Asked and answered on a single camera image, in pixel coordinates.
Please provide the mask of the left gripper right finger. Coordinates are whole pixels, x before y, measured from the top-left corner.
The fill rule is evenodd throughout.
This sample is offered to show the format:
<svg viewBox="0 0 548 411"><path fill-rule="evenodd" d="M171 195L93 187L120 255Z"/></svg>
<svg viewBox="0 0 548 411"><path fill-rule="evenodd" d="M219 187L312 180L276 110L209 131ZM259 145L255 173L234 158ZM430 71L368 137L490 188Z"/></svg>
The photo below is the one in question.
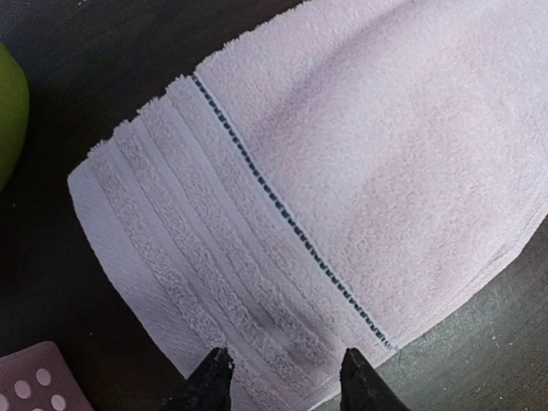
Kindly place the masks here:
<svg viewBox="0 0 548 411"><path fill-rule="evenodd" d="M340 371L341 411L410 411L357 348L348 348Z"/></svg>

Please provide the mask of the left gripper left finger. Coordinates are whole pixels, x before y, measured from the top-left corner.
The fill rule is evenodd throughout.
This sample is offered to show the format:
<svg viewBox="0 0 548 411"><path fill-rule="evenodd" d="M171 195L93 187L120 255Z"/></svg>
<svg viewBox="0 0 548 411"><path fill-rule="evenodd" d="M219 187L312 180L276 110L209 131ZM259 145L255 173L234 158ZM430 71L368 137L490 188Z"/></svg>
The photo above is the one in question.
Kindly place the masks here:
<svg viewBox="0 0 548 411"><path fill-rule="evenodd" d="M234 361L226 348L214 348L161 411L230 411Z"/></svg>

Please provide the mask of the pink towel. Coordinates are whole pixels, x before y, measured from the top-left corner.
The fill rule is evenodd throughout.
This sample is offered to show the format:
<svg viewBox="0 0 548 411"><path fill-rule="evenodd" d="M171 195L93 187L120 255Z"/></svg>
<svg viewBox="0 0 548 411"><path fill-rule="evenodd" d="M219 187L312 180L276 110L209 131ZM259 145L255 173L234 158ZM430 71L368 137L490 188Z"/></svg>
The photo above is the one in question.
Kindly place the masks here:
<svg viewBox="0 0 548 411"><path fill-rule="evenodd" d="M205 59L68 177L111 283L237 410L311 410L508 266L547 214L544 1L309 1Z"/></svg>

